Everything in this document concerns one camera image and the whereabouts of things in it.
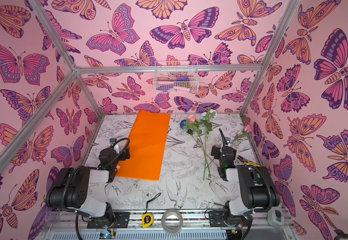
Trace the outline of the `white fake rose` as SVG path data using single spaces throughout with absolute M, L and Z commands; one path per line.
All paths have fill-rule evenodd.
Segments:
M 211 121 L 214 120 L 217 117 L 217 111 L 212 109 L 211 107 L 208 107 L 208 110 L 201 114 L 201 126 L 204 128 L 204 138 L 203 138 L 203 152 L 204 152 L 204 174 L 203 174 L 203 180 L 206 179 L 206 173 L 211 173 L 210 171 L 210 163 L 208 161 L 209 157 L 207 154 L 207 141 L 210 132 L 213 131 L 213 126 Z

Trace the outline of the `blue fake rose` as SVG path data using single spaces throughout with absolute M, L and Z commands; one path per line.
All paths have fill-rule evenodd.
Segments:
M 203 150 L 202 135 L 204 134 L 204 128 L 201 126 L 201 120 L 194 120 L 193 122 L 191 122 L 190 119 L 182 120 L 180 122 L 180 127 L 190 135 L 196 141 L 198 147 Z

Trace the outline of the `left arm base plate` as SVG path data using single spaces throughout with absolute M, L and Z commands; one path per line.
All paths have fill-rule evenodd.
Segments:
M 126 229 L 128 228 L 130 212 L 114 212 L 99 218 L 90 218 L 87 223 L 88 229 Z

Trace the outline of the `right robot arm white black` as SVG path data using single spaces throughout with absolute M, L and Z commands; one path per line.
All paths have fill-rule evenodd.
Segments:
M 223 216 L 227 224 L 235 217 L 248 218 L 254 213 L 267 213 L 278 207 L 281 200 L 278 190 L 265 167 L 255 166 L 251 163 L 235 165 L 234 161 L 242 156 L 230 146 L 222 130 L 220 147 L 213 146 L 211 155 L 219 161 L 217 168 L 219 176 L 225 182 L 238 185 L 239 197 L 227 201 L 223 206 Z

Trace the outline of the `orange wrapping paper sheet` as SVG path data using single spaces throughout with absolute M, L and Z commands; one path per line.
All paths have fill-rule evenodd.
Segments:
M 131 132 L 130 159 L 119 162 L 118 177 L 159 181 L 170 114 L 139 111 Z

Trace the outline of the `small pink fake rose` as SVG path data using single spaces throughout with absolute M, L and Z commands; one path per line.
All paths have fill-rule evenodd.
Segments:
M 230 139 L 230 138 L 226 138 L 222 129 L 219 129 L 219 133 L 220 133 L 220 136 L 221 136 L 221 139 L 222 139 L 222 144 L 220 146 L 217 146 L 217 145 L 214 145 L 214 146 L 217 146 L 217 147 L 222 147 L 222 146 L 229 146 L 229 147 L 232 147 L 232 144 L 238 140 L 242 140 L 243 138 L 247 137 L 248 134 L 249 134 L 249 131 L 248 130 L 243 130 L 242 133 L 240 134 L 237 134 L 233 139 Z

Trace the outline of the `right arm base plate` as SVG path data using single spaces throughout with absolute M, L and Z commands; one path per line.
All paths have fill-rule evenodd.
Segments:
M 220 210 L 207 210 L 205 217 L 209 220 L 211 227 L 234 228 L 241 230 L 249 225 L 248 219 L 243 216 L 230 216 Z

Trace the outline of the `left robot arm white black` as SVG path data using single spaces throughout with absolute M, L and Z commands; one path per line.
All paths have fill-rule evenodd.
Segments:
M 93 219 L 96 225 L 108 227 L 115 221 L 112 206 L 89 193 L 92 184 L 112 183 L 119 163 L 130 159 L 130 139 L 111 139 L 110 146 L 101 150 L 98 167 L 63 168 L 48 190 L 45 204 L 54 210 L 74 213 Z

